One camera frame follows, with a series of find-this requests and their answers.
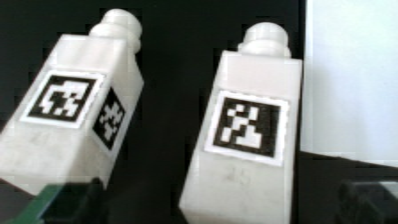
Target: dark surface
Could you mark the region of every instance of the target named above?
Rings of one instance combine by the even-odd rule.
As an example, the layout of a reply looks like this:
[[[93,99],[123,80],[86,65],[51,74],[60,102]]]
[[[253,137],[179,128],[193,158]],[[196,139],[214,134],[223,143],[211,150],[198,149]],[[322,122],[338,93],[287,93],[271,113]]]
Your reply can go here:
[[[106,224],[102,206],[102,183],[93,179],[88,184],[65,184],[40,215],[44,224]]]
[[[347,224],[398,223],[398,198],[378,181],[342,182],[337,217]]]
[[[106,190],[109,224],[182,224],[177,200],[219,52],[235,49],[244,29],[266,21],[283,27],[291,55],[301,58],[303,0],[3,0],[0,127],[60,34],[86,34],[111,8],[132,12],[141,22],[145,86]],[[340,179],[395,178],[395,173],[390,168],[296,153],[292,223],[331,224]],[[15,216],[28,199],[0,184],[0,221]]]

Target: block side face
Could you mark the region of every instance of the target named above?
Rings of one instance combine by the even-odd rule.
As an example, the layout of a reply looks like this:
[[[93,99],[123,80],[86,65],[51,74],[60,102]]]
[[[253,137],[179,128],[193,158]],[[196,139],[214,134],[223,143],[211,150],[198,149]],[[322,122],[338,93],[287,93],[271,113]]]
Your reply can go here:
[[[294,69],[285,69],[285,71],[280,72],[276,71],[276,65],[282,66],[283,64],[276,60],[271,61],[271,69],[267,70],[266,66],[259,66],[259,68],[255,68],[251,80],[246,80],[239,85],[235,77],[250,77],[250,75],[243,72],[243,67],[239,67],[239,72],[235,72],[235,63],[243,66],[248,60],[244,61],[244,59],[239,59],[235,55],[232,57],[235,57],[230,59],[234,63],[228,61],[227,64],[221,64],[225,60],[228,60],[225,58],[221,58],[219,62],[179,207],[193,223],[200,223],[203,219],[218,220],[218,222],[212,223],[287,223],[291,209],[299,66],[296,65]],[[275,78],[276,75],[271,76],[271,86],[266,84],[267,78],[264,78],[264,76],[267,76],[267,74],[278,74],[280,76],[278,78]],[[250,95],[250,102],[255,101],[253,99],[262,99],[264,97],[287,102],[285,138],[282,163],[278,165],[260,163],[259,160],[255,160],[255,156],[248,159],[205,150],[211,144],[207,138],[216,133],[216,126],[211,126],[211,123],[214,122],[214,113],[221,114],[221,107],[216,107],[216,101],[223,91],[237,93],[237,95]]]
[[[267,165],[282,165],[289,103],[219,90],[203,150]]]
[[[223,51],[214,86],[259,96],[298,99],[301,61]]]
[[[33,194],[47,183],[86,182],[95,176],[106,183],[143,84],[125,49],[123,40],[72,35],[54,46],[0,136],[0,174]],[[108,101],[122,107],[113,151],[92,138],[109,93],[116,100]],[[68,111],[83,111],[83,116],[68,116]]]

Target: black and white marker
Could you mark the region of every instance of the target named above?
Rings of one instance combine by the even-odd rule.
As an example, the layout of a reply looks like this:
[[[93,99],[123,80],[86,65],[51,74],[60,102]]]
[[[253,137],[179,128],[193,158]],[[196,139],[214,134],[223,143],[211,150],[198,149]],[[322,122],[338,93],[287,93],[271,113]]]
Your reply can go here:
[[[287,224],[301,61],[271,23],[223,51],[179,207],[189,224]]]
[[[139,23],[106,12],[88,36],[61,35],[0,135],[0,178],[29,194],[108,182],[141,90]]]

